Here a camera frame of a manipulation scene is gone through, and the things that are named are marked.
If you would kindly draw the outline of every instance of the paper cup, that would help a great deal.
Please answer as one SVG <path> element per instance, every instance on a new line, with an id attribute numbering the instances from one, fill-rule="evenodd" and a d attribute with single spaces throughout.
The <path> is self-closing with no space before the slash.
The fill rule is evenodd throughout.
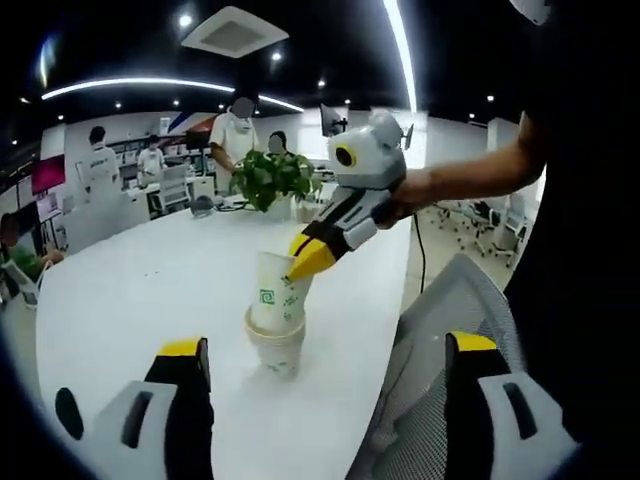
<path id="1" fill-rule="evenodd" d="M 271 335 L 287 335 L 300 325 L 304 302 L 313 277 L 292 282 L 286 275 L 294 258 L 258 254 L 258 285 L 252 304 L 252 321 Z"/>
<path id="2" fill-rule="evenodd" d="M 260 363 L 283 379 L 294 378 L 298 373 L 305 325 L 303 315 L 294 331 L 284 336 L 273 336 L 253 322 L 251 309 L 247 311 L 244 323 L 247 335 L 258 352 Z"/>

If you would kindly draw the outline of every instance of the floor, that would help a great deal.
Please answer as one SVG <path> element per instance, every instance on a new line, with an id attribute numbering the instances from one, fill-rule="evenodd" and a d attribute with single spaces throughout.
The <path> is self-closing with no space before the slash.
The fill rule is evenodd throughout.
<path id="1" fill-rule="evenodd" d="M 478 249 L 469 244 L 470 235 L 466 228 L 458 228 L 459 220 L 461 219 L 454 218 L 452 221 L 446 222 L 441 229 L 439 228 L 440 222 L 438 221 L 437 209 L 435 207 L 426 208 L 418 214 L 420 235 L 427 259 L 425 288 L 427 288 L 456 253 L 464 253 L 471 257 L 500 289 L 504 289 L 512 274 L 512 270 L 506 266 L 506 260 L 504 258 L 496 258 L 493 255 L 485 255 L 483 257 Z M 458 228 L 462 233 L 455 232 L 455 228 Z M 461 244 L 457 241 L 458 237 L 463 238 L 462 244 L 466 245 L 464 251 L 460 248 Z M 483 238 L 481 241 L 484 241 L 486 245 L 490 245 L 490 239 L 488 238 Z M 404 296 L 402 299 L 403 311 L 407 309 L 420 294 L 421 274 L 422 254 L 420 252 L 420 244 L 414 224 L 411 229 L 409 266 L 407 268 Z"/>
<path id="2" fill-rule="evenodd" d="M 449 222 L 440 229 L 439 222 L 437 221 L 437 210 L 433 207 L 420 212 L 418 218 L 427 258 L 426 288 L 449 260 L 461 251 L 460 244 L 457 241 L 457 237 L 460 237 L 460 234 L 454 231 L 454 228 L 457 226 L 454 222 Z M 504 259 L 497 259 L 492 255 L 482 257 L 480 252 L 472 246 L 467 246 L 464 253 L 470 256 L 496 285 L 500 288 L 506 286 L 511 278 L 512 271 L 506 267 Z M 408 308 L 420 294 L 421 273 L 422 256 L 414 225 L 412 228 L 409 266 L 402 301 L 403 311 Z M 6 305 L 0 318 L 3 331 L 9 340 L 9 346 L 14 353 L 14 358 L 17 360 L 16 365 L 21 371 L 25 386 L 35 395 L 34 398 L 39 398 L 40 388 L 36 363 L 35 311 L 29 310 L 22 296 L 19 295 Z"/>

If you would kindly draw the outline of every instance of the human hand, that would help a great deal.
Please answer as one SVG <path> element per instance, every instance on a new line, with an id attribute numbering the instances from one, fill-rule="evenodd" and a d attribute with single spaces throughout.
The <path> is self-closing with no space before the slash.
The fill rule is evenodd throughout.
<path id="1" fill-rule="evenodd" d="M 391 228 L 399 220 L 433 202 L 429 177 L 430 172 L 427 169 L 407 171 L 407 176 L 391 196 L 391 205 L 388 212 L 385 212 L 381 228 Z"/>

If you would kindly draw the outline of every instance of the ceiling light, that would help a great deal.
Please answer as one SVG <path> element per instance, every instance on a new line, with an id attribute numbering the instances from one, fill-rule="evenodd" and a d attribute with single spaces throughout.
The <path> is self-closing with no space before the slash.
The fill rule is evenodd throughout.
<path id="1" fill-rule="evenodd" d="M 413 78 L 413 66 L 411 65 L 409 43 L 407 42 L 407 35 L 404 31 L 402 16 L 400 15 L 400 9 L 398 8 L 398 1 L 383 0 L 383 2 L 385 8 L 387 9 L 387 15 L 389 16 L 389 21 L 391 22 L 393 35 L 396 37 L 396 44 L 398 45 L 400 60 L 402 61 L 402 70 L 404 71 L 404 80 L 407 84 L 407 95 L 409 96 L 409 108 L 411 108 L 411 113 L 416 113 L 418 111 L 418 102 L 416 100 L 416 84 Z"/>
<path id="2" fill-rule="evenodd" d="M 193 18 L 191 18 L 191 15 L 181 15 L 180 20 L 178 20 L 178 23 L 182 28 L 187 28 L 189 25 L 191 25 L 191 22 L 193 22 Z"/>
<path id="3" fill-rule="evenodd" d="M 50 98 L 64 95 L 65 93 L 76 92 L 78 90 L 86 90 L 87 88 L 104 87 L 109 85 L 135 85 L 135 84 L 151 84 L 151 85 L 181 85 L 185 87 L 205 88 L 208 90 L 217 90 L 220 92 L 233 93 L 234 88 L 227 87 L 225 85 L 216 85 L 214 83 L 193 82 L 191 80 L 180 80 L 177 78 L 147 78 L 147 77 L 132 77 L 132 78 L 112 78 L 108 80 L 92 80 L 90 82 L 77 83 L 68 87 L 59 88 L 57 90 L 51 90 L 50 92 L 42 95 L 42 100 L 49 100 Z M 292 105 L 290 103 L 278 100 L 266 95 L 259 95 L 260 100 L 267 103 L 273 103 L 274 105 L 280 105 L 281 107 L 294 110 L 296 112 L 304 112 L 304 108 Z"/>

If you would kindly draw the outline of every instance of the green logo on cup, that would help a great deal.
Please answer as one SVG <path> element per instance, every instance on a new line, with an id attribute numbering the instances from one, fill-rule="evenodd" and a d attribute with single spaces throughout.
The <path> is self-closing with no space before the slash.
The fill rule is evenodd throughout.
<path id="1" fill-rule="evenodd" d="M 273 290 L 260 290 L 260 303 L 267 305 L 276 304 L 276 295 Z"/>

